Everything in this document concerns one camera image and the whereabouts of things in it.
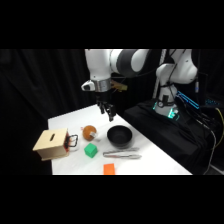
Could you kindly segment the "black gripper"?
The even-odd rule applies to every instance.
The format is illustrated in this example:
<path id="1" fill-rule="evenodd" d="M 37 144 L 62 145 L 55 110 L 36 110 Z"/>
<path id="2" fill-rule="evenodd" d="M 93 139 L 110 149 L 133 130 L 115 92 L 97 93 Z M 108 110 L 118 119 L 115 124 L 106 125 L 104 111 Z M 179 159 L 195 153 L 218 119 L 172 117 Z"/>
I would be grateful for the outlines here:
<path id="1" fill-rule="evenodd" d="M 101 114 L 105 113 L 104 103 L 109 103 L 111 98 L 111 91 L 108 90 L 106 92 L 96 92 L 96 103 L 100 109 Z M 109 116 L 109 121 L 112 122 L 114 117 L 116 116 L 116 108 L 112 104 L 106 105 L 106 112 Z"/>

